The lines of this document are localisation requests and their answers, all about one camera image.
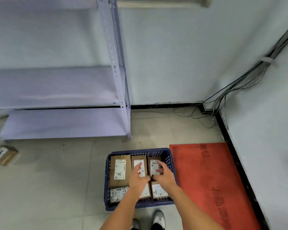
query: cardboard package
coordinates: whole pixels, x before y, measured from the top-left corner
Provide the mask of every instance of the cardboard package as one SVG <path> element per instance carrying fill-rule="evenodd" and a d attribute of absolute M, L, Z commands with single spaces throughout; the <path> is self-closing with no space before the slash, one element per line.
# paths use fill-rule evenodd
<path fill-rule="evenodd" d="M 151 197 L 151 192 L 150 192 L 149 182 L 148 182 L 139 199 L 150 198 L 150 197 Z"/>
<path fill-rule="evenodd" d="M 131 168 L 133 169 L 138 163 L 142 162 L 140 177 L 147 176 L 147 158 L 143 156 L 131 156 Z"/>
<path fill-rule="evenodd" d="M 162 187 L 160 186 L 159 182 L 157 181 L 152 181 L 151 182 L 151 191 L 153 193 L 153 198 L 154 199 L 162 199 L 162 198 L 167 198 L 169 197 L 169 194 L 162 189 Z"/>
<path fill-rule="evenodd" d="M 15 157 L 18 150 L 11 146 L 0 146 L 0 165 L 7 166 L 7 164 Z"/>
<path fill-rule="evenodd" d="M 110 190 L 110 203 L 120 202 L 124 195 L 127 193 L 129 186 L 123 186 Z"/>
<path fill-rule="evenodd" d="M 131 174 L 130 155 L 111 156 L 110 188 L 129 186 Z"/>
<path fill-rule="evenodd" d="M 161 156 L 152 156 L 148 157 L 148 166 L 149 166 L 149 175 L 159 175 L 159 172 L 156 172 L 156 169 L 162 168 L 157 161 L 161 161 Z"/>

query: shelf rack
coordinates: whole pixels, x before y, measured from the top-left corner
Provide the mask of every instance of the shelf rack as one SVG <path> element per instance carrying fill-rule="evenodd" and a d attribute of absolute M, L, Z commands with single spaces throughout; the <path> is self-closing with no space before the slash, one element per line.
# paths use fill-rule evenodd
<path fill-rule="evenodd" d="M 17 0 L 0 2 L 12 7 Z M 1 139 L 125 135 L 131 138 L 130 101 L 116 0 L 24 1 L 21 8 L 98 8 L 111 66 L 1 69 L 0 109 L 12 109 Z"/>

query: plastic basket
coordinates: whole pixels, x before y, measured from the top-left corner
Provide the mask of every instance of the plastic basket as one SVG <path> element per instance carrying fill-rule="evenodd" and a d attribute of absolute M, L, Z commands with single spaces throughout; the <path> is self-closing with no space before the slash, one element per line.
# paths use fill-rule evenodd
<path fill-rule="evenodd" d="M 106 159 L 104 203 L 105 203 L 107 211 L 113 211 L 118 205 L 118 203 L 110 203 L 110 188 L 109 188 L 109 180 L 110 180 L 109 169 L 110 169 L 110 163 L 111 163 L 111 156 L 116 156 L 116 155 L 161 156 L 161 161 L 166 163 L 168 168 L 174 173 L 175 180 L 177 183 L 174 160 L 172 157 L 171 150 L 169 148 L 153 148 L 153 149 L 140 149 L 140 150 L 112 152 L 111 154 L 107 156 L 107 159 Z M 135 205 L 135 208 L 154 207 L 154 206 L 170 205 L 170 204 L 174 204 L 174 201 L 170 197 L 164 198 L 164 199 L 147 198 L 147 199 L 138 200 L 138 202 Z"/>

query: shoe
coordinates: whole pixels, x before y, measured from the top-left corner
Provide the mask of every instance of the shoe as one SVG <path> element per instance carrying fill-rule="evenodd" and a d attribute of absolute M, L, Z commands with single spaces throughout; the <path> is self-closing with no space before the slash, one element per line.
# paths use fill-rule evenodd
<path fill-rule="evenodd" d="M 153 218 L 153 224 L 159 224 L 165 230 L 165 217 L 162 211 L 158 210 Z"/>
<path fill-rule="evenodd" d="M 137 219 L 132 220 L 132 225 L 130 229 L 133 229 L 133 228 L 141 230 L 140 222 Z"/>

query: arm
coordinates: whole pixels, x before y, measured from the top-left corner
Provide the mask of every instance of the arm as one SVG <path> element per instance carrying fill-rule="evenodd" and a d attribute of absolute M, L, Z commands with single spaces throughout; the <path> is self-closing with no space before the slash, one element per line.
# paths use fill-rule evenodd
<path fill-rule="evenodd" d="M 164 162 L 158 161 L 162 169 L 156 170 L 163 175 L 154 175 L 169 196 L 174 200 L 176 208 L 181 216 L 184 227 L 187 230 L 224 230 L 207 213 L 201 210 L 185 192 L 176 184 L 173 172 Z"/>
<path fill-rule="evenodd" d="M 134 214 L 135 204 L 142 194 L 147 182 L 150 180 L 149 176 L 140 177 L 138 171 L 141 169 L 139 163 L 131 172 L 129 180 L 129 190 L 126 192 L 121 202 L 111 213 L 106 222 L 101 226 L 100 230 L 126 230 L 130 229 L 132 217 Z"/>

